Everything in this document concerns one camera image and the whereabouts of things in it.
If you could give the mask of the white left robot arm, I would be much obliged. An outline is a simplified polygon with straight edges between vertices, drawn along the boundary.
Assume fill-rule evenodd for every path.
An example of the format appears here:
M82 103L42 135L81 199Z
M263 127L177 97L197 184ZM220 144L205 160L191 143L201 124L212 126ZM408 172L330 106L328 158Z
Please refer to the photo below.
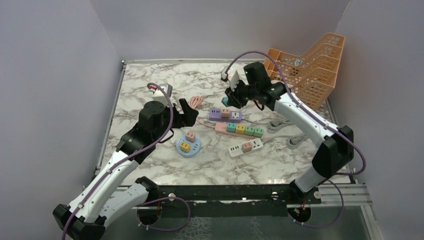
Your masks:
M172 129L192 127L199 112L184 98L183 110L159 101L144 104L138 122L125 133L106 166L86 189L69 204L58 204L53 216L62 229L62 238L99 240L106 228L119 216L137 205L152 205L160 194L158 185L147 177L135 181L125 192L111 198L123 180L142 164Z

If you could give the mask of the yellow plug adapter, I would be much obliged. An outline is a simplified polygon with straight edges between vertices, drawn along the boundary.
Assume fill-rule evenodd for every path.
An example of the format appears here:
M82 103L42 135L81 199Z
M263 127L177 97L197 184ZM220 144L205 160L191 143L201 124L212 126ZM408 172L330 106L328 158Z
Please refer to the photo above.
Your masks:
M244 135L245 134L245 129L246 129L246 126L245 125L243 125L243 124L237 124L236 127L235 127L234 132L237 133L237 134Z
M184 153L188 153L191 149L191 146L189 143L185 142L185 141L181 141L179 144L179 149L184 152Z

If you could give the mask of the green plug adapter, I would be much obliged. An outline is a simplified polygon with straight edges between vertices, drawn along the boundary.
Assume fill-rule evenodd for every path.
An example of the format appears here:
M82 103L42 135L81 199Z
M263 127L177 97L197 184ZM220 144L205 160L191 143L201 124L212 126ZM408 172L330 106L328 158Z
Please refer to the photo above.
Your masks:
M257 138L262 138L264 135L264 129L260 127L255 127L253 131L253 136Z
M246 126L244 129L244 135L247 136L253 136L255 132L255 127L253 126Z

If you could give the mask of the dark teal plug adapter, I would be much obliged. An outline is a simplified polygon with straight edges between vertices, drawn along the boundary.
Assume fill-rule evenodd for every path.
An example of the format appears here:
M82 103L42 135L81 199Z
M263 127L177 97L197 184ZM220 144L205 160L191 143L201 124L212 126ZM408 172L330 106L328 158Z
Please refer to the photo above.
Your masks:
M226 131L227 132L234 133L236 131L236 126L237 126L236 123L228 122L226 124Z

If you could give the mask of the pink plug adapter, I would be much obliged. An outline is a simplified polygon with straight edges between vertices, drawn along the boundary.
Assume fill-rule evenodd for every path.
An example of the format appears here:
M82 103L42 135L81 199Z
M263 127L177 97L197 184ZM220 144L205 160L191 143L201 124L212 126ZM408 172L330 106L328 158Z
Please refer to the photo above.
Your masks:
M231 111L228 108L222 108L220 110L220 116L223 119L228 119L231 116Z
M253 149L253 144L252 144L252 142L250 142L250 141L245 142L245 143L243 143L243 144L241 145L241 151L242 151L243 153L250 152L252 149Z
M185 139L191 143L194 143L196 140L196 135L192 131L187 131L185 133Z

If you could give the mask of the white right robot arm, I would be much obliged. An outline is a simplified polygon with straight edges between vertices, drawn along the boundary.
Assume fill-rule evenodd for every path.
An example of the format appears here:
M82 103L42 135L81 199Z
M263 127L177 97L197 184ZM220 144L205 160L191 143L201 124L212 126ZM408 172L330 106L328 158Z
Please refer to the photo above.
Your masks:
M336 175L353 159L353 130L321 117L291 93L282 81L272 82L261 62L247 64L243 70L247 82L243 82L237 72L231 76L225 90L227 103L241 109L248 101L256 101L287 118L317 147L312 166L290 183L289 199L300 204L308 198L312 188Z

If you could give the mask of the yellow plug adapter front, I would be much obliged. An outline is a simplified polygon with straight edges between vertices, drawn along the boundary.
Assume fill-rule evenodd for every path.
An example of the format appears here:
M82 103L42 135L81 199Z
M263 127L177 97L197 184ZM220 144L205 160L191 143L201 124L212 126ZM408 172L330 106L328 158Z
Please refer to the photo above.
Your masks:
M185 141L181 141L179 144L179 149L184 152L184 153L188 153L191 149L191 146L189 143L185 142Z

